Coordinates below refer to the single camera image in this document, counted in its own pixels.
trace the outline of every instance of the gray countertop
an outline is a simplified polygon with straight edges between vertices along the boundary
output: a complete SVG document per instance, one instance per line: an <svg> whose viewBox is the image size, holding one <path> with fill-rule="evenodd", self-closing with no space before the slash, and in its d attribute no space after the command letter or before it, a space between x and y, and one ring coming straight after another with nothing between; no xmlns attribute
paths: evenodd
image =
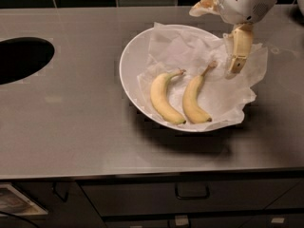
<svg viewBox="0 0 304 228"><path fill-rule="evenodd" d="M121 54L154 22L217 36L232 29L189 9L0 10L2 40L34 36L56 49L38 73L0 85L0 179L303 169L304 19L296 6L275 6L255 26L255 41L269 48L268 70L242 124L182 133L127 99Z"/></svg>

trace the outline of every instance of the black hole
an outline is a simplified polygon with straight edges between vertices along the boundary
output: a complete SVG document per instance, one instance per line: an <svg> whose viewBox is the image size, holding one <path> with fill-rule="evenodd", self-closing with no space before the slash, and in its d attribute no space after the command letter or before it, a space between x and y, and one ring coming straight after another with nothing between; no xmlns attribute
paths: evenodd
<svg viewBox="0 0 304 228"><path fill-rule="evenodd" d="M0 42L0 85L18 81L39 71L54 55L54 46L34 37Z"/></svg>

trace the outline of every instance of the black cable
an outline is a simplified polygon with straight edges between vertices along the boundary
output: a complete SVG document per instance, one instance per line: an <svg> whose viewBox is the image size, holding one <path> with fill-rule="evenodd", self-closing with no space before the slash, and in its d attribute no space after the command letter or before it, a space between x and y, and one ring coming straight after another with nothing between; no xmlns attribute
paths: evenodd
<svg viewBox="0 0 304 228"><path fill-rule="evenodd" d="M27 222L29 224L31 224L32 226L36 227L36 228L40 228L37 224L35 224L34 222L30 221L28 218L23 218L23 217L20 217L20 216L16 216L14 214L11 214L11 213L7 213L7 212L4 212L4 211L1 211L0 210L0 214L2 215L5 215L5 216L9 216L9 217L14 217L14 218L17 218L17 219L20 219L24 222Z"/></svg>

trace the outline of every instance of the yellow banana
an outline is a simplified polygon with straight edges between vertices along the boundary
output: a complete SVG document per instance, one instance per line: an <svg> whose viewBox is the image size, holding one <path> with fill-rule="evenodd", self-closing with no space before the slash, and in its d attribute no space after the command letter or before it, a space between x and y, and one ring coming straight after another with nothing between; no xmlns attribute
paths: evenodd
<svg viewBox="0 0 304 228"><path fill-rule="evenodd" d="M155 78L152 83L150 98L153 107L160 113L165 121L171 124L185 124L185 118L177 111L167 99L167 88L171 79L175 76L182 75L183 69L173 72L164 72Z"/></svg>
<svg viewBox="0 0 304 228"><path fill-rule="evenodd" d="M212 121L209 113L198 105L198 95L200 92L200 87L204 82L205 75L212 67L215 67L216 65L217 62L215 61L209 64L201 75L197 75L189 82L188 86L184 90L182 97L183 112L193 124L202 124Z"/></svg>

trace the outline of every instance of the black object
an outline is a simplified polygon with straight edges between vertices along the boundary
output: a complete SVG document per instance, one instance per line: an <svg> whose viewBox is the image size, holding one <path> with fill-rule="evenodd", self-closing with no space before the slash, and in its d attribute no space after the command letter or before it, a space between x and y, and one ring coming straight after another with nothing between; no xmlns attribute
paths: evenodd
<svg viewBox="0 0 304 228"><path fill-rule="evenodd" d="M39 71L54 53L54 46L40 38L21 37L0 42L0 85Z"/></svg>

